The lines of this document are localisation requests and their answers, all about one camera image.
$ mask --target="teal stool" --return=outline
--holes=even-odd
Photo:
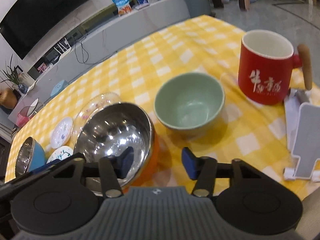
[[[67,81],[61,80],[52,89],[52,92],[51,92],[51,95],[50,95],[50,99],[53,99],[56,95],[58,95],[60,92],[62,92],[68,85],[69,85],[69,83]]]

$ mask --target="floor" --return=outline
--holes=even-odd
[[[294,3],[296,0],[258,0],[251,5],[249,11],[240,11],[236,0],[231,0],[222,9],[215,9],[216,17],[233,24],[245,31],[265,29],[277,32],[286,37],[296,47],[299,43],[309,46],[313,66],[314,82],[320,86],[320,7],[313,6],[311,15],[309,6],[289,5],[291,12],[311,17],[311,23],[274,6],[276,3]]]

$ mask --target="television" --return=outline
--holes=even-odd
[[[0,23],[0,33],[23,59],[47,32],[88,0],[17,0]]]

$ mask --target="wall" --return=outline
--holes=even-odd
[[[1,0],[0,3],[0,21],[4,18],[6,13],[12,7],[17,0]],[[24,71],[28,71],[38,59],[57,41],[65,36],[70,30],[78,26],[81,22],[88,19],[101,9],[112,4],[112,0],[89,0],[79,8],[74,10],[62,21],[60,21],[55,27],[53,27],[28,53],[28,55],[21,60],[18,55],[12,50],[6,40],[0,35],[0,69],[3,69],[5,59],[10,60],[11,54],[13,54],[13,65],[19,65]],[[0,88],[7,87],[7,85],[1,84]]]

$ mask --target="red mug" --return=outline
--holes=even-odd
[[[288,94],[292,70],[303,65],[305,87],[312,88],[309,49],[293,45],[278,33],[266,30],[247,32],[242,37],[238,84],[251,100],[274,105]]]

